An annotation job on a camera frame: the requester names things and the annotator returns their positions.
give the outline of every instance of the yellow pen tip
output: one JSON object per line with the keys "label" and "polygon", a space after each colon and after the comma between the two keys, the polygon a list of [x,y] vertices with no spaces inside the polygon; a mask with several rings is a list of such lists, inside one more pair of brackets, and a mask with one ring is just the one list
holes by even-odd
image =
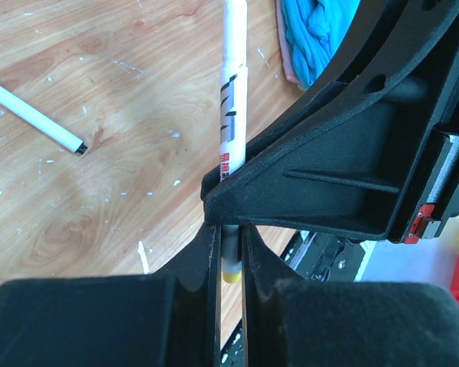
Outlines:
{"label": "yellow pen tip", "polygon": [[238,271],[235,274],[223,273],[223,280],[226,283],[235,284],[238,283],[242,278],[242,272]]}

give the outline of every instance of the wooden table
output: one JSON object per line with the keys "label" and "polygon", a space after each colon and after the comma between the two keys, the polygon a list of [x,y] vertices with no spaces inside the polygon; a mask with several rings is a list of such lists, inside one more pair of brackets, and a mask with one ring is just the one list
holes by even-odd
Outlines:
{"label": "wooden table", "polygon": [[[156,271],[203,221],[218,163],[222,1],[0,0],[0,84],[84,139],[80,157],[0,106],[0,284]],[[251,138],[299,96],[275,1],[249,5]],[[264,228],[275,251],[289,229]],[[223,285],[225,342],[241,286]]]}

